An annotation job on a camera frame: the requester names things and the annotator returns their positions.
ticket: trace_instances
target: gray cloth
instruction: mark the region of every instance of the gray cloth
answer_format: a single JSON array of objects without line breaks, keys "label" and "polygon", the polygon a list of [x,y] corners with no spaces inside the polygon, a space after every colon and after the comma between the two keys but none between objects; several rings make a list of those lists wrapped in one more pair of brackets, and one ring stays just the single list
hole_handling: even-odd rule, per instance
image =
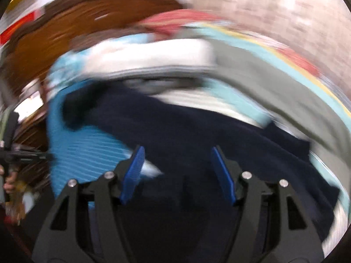
[{"label": "gray cloth", "polygon": [[[328,167],[333,171],[335,169],[339,179],[345,180],[345,187],[350,188],[350,132],[323,100],[283,71],[247,50],[203,36],[192,29],[180,31],[175,38],[203,38],[209,41],[218,64],[217,71],[211,77],[237,88],[320,144],[322,148],[313,145],[313,150],[317,150],[316,155],[326,164],[329,162]],[[337,167],[336,163],[340,163],[338,158],[347,166]]]},{"label": "gray cloth", "polygon": [[[283,119],[278,115],[274,115],[276,121],[287,128],[287,131],[299,139],[309,140],[308,136],[296,129],[291,123]],[[347,190],[347,193],[351,192],[351,171],[348,165],[333,152],[327,150],[325,147],[311,141],[311,151],[322,160],[335,176],[340,180],[343,187]]]},{"label": "gray cloth", "polygon": [[158,78],[158,79],[128,79],[124,84],[145,95],[156,95],[171,89],[197,88],[202,86],[201,78]]}]

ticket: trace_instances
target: hand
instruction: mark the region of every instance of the hand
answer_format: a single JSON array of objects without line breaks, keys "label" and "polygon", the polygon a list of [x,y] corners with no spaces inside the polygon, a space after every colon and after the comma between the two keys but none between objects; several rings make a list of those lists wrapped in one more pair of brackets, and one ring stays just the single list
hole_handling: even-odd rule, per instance
[{"label": "hand", "polygon": [[[0,175],[4,174],[4,168],[0,165]],[[4,190],[7,194],[12,194],[15,190],[14,183],[17,179],[17,172],[11,172],[5,179]]]}]

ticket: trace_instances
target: red cloth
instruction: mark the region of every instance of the red cloth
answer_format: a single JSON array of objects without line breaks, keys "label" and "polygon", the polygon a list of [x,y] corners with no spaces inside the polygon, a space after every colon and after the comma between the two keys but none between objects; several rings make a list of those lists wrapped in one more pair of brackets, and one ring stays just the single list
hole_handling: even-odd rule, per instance
[{"label": "red cloth", "polygon": [[155,32],[171,36],[185,24],[217,20],[223,20],[223,18],[193,9],[181,9],[153,15],[142,20],[139,24]]},{"label": "red cloth", "polygon": [[294,62],[296,65],[308,71],[311,75],[315,77],[320,76],[320,72],[316,66],[314,66],[311,62],[309,62],[306,58],[297,54],[291,48],[279,48],[277,51],[284,56],[286,56],[289,60]]}]

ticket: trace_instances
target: red object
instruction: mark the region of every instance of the red object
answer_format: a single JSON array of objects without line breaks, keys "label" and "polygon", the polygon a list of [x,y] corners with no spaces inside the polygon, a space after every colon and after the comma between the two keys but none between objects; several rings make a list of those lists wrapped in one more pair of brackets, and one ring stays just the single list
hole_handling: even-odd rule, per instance
[{"label": "red object", "polygon": [[179,31],[180,27],[193,22],[224,20],[223,18],[193,9],[181,9],[148,17],[140,25],[167,36]]},{"label": "red object", "polygon": [[6,224],[13,224],[13,221],[10,216],[4,217],[4,223]]},{"label": "red object", "polygon": [[0,34],[0,45],[4,45],[5,43],[7,43],[11,36],[13,35],[13,33],[23,24],[27,23],[27,22],[32,22],[36,19],[37,17],[37,12],[33,11],[31,13],[29,13],[28,15],[24,16],[23,18],[21,18],[20,20],[18,20],[17,22],[15,22],[14,24],[12,24],[9,28],[7,28],[2,34]]},{"label": "red object", "polygon": [[314,66],[311,62],[309,62],[306,58],[302,57],[301,55],[297,54],[291,48],[280,48],[277,51],[295,63],[297,66],[308,71],[311,75],[315,77],[320,76],[320,72],[316,66]]}]

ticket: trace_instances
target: wall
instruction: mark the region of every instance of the wall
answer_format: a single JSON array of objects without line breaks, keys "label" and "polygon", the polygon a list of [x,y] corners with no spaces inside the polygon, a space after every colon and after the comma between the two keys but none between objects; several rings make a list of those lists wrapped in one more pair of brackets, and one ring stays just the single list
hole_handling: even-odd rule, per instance
[{"label": "wall", "polygon": [[194,0],[194,7],[289,45],[351,99],[351,13],[343,0]]}]

